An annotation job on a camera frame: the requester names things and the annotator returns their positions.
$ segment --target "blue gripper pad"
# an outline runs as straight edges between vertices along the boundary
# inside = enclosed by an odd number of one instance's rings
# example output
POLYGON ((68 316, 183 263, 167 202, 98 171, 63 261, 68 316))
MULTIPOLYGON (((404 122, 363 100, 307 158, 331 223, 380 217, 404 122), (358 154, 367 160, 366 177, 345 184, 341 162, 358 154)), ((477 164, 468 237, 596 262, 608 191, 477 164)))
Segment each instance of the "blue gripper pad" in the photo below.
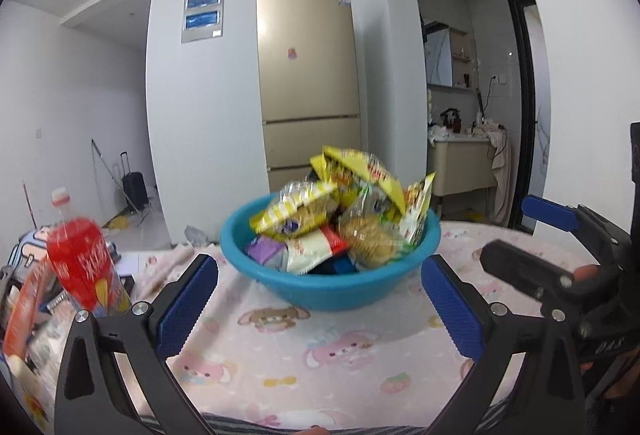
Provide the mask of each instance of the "blue gripper pad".
POLYGON ((578 229, 578 217, 571 208, 528 195, 522 201, 522 212, 534 220, 545 222, 561 231, 578 229))
POLYGON ((215 259, 198 255, 180 279, 167 284, 154 300, 156 307, 165 291, 165 296, 171 300, 155 327, 156 354, 161 361, 180 353, 217 283, 218 264, 215 259))
POLYGON ((477 363, 484 352, 482 325, 432 257, 422 263, 422 286, 458 352, 477 363))

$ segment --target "refrigerator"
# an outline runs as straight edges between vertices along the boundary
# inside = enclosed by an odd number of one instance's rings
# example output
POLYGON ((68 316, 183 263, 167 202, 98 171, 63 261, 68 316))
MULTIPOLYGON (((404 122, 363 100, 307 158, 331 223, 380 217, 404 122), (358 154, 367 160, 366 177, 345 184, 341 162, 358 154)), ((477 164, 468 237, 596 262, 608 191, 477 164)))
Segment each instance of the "refrigerator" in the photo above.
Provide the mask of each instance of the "refrigerator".
POLYGON ((351 0, 257 0, 262 131, 271 191, 322 145, 360 149, 351 0))

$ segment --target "red beverage bottle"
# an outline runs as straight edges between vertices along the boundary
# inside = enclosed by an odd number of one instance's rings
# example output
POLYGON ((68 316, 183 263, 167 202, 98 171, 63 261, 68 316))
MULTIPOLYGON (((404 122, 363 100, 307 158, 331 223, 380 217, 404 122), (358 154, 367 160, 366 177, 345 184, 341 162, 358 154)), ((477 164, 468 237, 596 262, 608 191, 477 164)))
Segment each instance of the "red beverage bottle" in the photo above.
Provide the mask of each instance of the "red beverage bottle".
POLYGON ((71 207, 65 188, 51 194, 62 221, 49 232, 47 254, 60 284, 95 317, 126 312, 129 296, 122 286, 100 227, 71 207))

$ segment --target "white wall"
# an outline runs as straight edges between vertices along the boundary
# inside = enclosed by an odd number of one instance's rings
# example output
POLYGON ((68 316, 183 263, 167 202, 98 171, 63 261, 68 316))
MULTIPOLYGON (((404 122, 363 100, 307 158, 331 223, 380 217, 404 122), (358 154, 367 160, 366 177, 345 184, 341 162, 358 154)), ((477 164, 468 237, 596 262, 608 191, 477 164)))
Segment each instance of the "white wall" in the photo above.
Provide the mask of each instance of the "white wall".
MULTIPOLYGON (((236 208, 268 193, 255 0, 225 0, 220 38, 180 43, 184 0, 152 0, 146 50, 149 136, 173 241, 188 224, 216 238, 236 208)), ((356 13, 360 0, 352 0, 356 13)), ((362 32, 354 20, 362 126, 362 32)))
POLYGON ((425 20, 442 22, 459 30, 473 32, 466 0, 418 0, 418 5, 425 20))
POLYGON ((486 105, 484 115, 504 125, 511 146, 510 210, 518 170, 522 122, 520 66, 513 20, 508 0, 468 0, 468 4, 476 37, 480 91, 486 105), (506 82, 492 81, 489 95, 489 81, 497 75, 504 75, 506 82))
POLYGON ((392 168, 410 184, 427 170, 427 83, 418 0, 386 0, 389 8, 395 159, 392 168))
MULTIPOLYGON (((628 230, 634 195, 629 124, 640 120, 633 73, 640 6, 636 0, 536 1, 551 86, 545 198, 585 204, 628 230)), ((544 224, 535 235, 586 254, 571 235, 544 224)))
POLYGON ((155 184, 144 69, 136 51, 62 27, 28 6, 0 6, 0 263, 33 227, 22 181, 38 225, 58 220, 50 195, 59 186, 98 224, 126 206, 92 152, 92 138, 110 165, 127 150, 132 170, 142 171, 147 187, 155 184))
POLYGON ((404 183, 426 172, 426 75, 417 0, 357 0, 365 40, 369 149, 404 183))

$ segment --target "screw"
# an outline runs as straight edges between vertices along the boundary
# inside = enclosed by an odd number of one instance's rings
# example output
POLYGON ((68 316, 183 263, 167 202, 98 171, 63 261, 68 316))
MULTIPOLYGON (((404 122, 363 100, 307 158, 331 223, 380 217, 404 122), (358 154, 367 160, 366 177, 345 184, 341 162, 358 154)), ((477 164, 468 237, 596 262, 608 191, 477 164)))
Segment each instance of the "screw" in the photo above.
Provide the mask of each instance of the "screw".
POLYGON ((88 319, 89 319, 89 311, 88 310, 81 310, 81 311, 76 313, 76 321, 78 323, 82 323, 84 321, 87 321, 88 319))
POLYGON ((135 314, 135 316, 142 316, 149 310, 149 304, 146 301, 139 301, 133 307, 131 307, 131 312, 135 314))
POLYGON ((496 316, 504 316, 509 312, 509 309, 507 309, 507 306, 504 303, 497 301, 491 304, 491 312, 496 316))
POLYGON ((564 319, 566 318, 564 312, 562 312, 560 309, 553 309, 551 311, 551 317, 556 321, 564 321, 564 319))
POLYGON ((567 275, 563 274, 560 277, 560 285, 562 285, 565 289, 568 289, 573 284, 574 284, 574 282, 572 282, 571 278, 569 278, 567 275))

